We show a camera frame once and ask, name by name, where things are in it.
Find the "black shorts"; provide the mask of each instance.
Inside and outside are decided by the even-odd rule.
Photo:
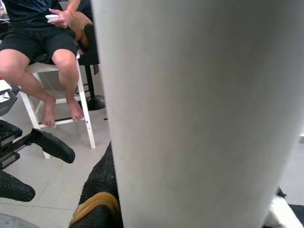
[[[13,49],[26,55],[31,62],[52,63],[58,49],[66,49],[76,56],[75,33],[70,29],[51,26],[38,31],[13,28],[0,43],[0,51]]]

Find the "red bracelet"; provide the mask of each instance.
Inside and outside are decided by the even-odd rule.
[[[73,19],[74,15],[73,15],[72,11],[69,8],[66,8],[66,10],[68,10],[70,12],[70,14],[72,15],[72,19]]]

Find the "white pillar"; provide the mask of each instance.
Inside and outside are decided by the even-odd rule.
[[[260,228],[300,133],[302,0],[93,0],[125,228]]]

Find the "black grip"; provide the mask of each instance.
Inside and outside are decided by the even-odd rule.
[[[35,197],[35,190],[17,178],[0,171],[0,197],[17,201],[30,202]]]
[[[73,163],[75,159],[73,149],[51,133],[33,129],[30,135],[31,142],[41,146],[44,152],[60,158],[66,163]]]

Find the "bare foot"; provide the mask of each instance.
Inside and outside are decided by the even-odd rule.
[[[55,125],[55,104],[56,99],[52,96],[48,100],[44,101],[44,114],[42,117],[42,124],[46,126]]]
[[[71,117],[74,121],[81,120],[85,115],[82,111],[81,107],[79,106],[78,102],[73,98],[71,100],[66,100],[68,107],[70,108]]]

